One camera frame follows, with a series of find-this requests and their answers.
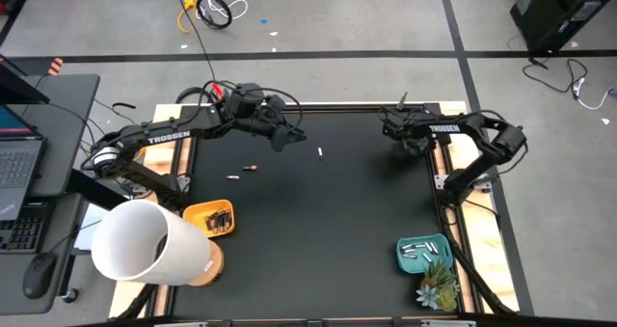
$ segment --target black table surface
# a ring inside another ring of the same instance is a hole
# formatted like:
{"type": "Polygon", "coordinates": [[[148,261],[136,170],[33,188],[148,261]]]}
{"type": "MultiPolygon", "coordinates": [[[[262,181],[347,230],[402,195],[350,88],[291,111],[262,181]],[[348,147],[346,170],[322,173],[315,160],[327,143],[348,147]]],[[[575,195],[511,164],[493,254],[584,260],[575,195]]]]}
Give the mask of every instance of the black table surface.
{"type": "MultiPolygon", "coordinates": [[[[55,198],[53,203],[55,207],[40,249],[41,252],[51,250],[58,241],[75,230],[85,205],[83,198],[78,194],[55,198]]],[[[47,313],[51,309],[67,266],[68,255],[73,244],[72,239],[64,241],[54,249],[53,253],[57,256],[57,261],[51,284],[47,292],[39,299],[26,298],[21,288],[23,275],[35,254],[0,255],[0,315],[47,313]]]]}
{"type": "Polygon", "coordinates": [[[307,114],[301,127],[308,139],[282,153],[243,132],[197,143],[192,202],[230,200],[236,227],[213,238],[225,256],[220,279],[179,287],[174,317],[438,313],[419,306],[422,275],[402,272],[395,256],[400,237],[440,232],[428,159],[395,158],[375,113],[307,114]]]}
{"type": "MultiPolygon", "coordinates": [[[[88,118],[98,89],[100,80],[98,75],[59,75],[40,78],[41,76],[27,76],[24,80],[33,86],[39,84],[39,91],[49,97],[50,103],[65,107],[83,119],[88,118]]],[[[12,105],[11,108],[21,115],[25,106],[12,105]]],[[[33,181],[28,196],[63,195],[86,126],[69,112],[47,104],[28,105],[23,119],[34,125],[47,139],[45,152],[37,171],[40,177],[33,181]]]]}

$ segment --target light brown base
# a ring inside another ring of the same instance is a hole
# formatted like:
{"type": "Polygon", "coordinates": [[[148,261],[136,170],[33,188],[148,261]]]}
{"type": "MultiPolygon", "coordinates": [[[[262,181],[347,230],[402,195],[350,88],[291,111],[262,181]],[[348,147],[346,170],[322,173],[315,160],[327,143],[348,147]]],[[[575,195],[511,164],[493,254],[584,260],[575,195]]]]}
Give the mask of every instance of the light brown base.
{"type": "Polygon", "coordinates": [[[197,279],[190,282],[189,286],[208,286],[219,280],[223,272],[223,250],[214,241],[210,240],[210,260],[212,264],[197,279]]]}

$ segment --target potted succulent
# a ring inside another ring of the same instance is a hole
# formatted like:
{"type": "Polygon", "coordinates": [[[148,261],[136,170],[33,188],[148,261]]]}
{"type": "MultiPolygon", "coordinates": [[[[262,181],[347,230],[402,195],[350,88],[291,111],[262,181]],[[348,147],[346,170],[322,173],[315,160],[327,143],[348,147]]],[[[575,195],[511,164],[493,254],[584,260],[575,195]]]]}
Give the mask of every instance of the potted succulent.
{"type": "Polygon", "coordinates": [[[416,290],[416,301],[421,302],[422,307],[453,312],[460,290],[456,275],[445,264],[433,262],[424,272],[424,279],[416,290]]]}

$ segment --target black computer tower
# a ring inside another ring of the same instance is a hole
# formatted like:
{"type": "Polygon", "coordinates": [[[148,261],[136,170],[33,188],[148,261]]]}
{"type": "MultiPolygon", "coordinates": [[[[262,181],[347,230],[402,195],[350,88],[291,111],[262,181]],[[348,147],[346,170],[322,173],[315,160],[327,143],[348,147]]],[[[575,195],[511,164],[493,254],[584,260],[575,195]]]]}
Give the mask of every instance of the black computer tower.
{"type": "Polygon", "coordinates": [[[519,0],[510,14],[529,51],[556,52],[609,0],[519,0]]]}

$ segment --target gray floor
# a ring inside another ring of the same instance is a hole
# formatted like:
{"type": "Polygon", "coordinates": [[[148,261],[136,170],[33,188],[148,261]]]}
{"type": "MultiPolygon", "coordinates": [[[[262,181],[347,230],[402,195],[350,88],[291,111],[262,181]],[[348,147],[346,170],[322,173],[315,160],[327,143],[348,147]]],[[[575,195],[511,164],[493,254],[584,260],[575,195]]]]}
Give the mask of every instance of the gray floor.
{"type": "MultiPolygon", "coordinates": [[[[452,50],[441,0],[247,0],[249,13],[225,31],[198,25],[211,52],[317,50],[452,50]],[[265,18],[266,24],[259,21],[265,18]],[[271,32],[279,32],[272,37],[271,32]]],[[[509,17],[516,0],[451,0],[465,49],[507,50],[519,33],[509,17]]],[[[199,53],[195,35],[175,26],[177,0],[29,0],[0,48],[8,56],[199,53]]],[[[574,39],[576,49],[617,48],[617,0],[574,39]]],[[[510,48],[524,49],[521,39],[510,48]]],[[[590,70],[585,101],[596,104],[617,84],[617,58],[581,59],[590,70]]],[[[568,82],[563,60],[547,81],[568,82]]],[[[535,312],[538,315],[617,320],[617,99],[589,111],[521,74],[525,59],[469,60],[483,108],[524,125],[531,153],[504,177],[535,312]],[[602,119],[611,123],[604,125],[602,119]]],[[[219,79],[257,82],[302,101],[467,100],[455,59],[343,59],[215,62],[219,79]]],[[[209,76],[206,63],[65,64],[62,73],[98,73],[97,98],[137,105],[125,113],[148,120],[156,103],[174,102],[209,76]]],[[[126,122],[96,105],[104,130],[126,122]]],[[[88,258],[73,276],[84,296],[51,313],[3,316],[2,326],[61,326],[107,317],[113,283],[88,258]]]]}

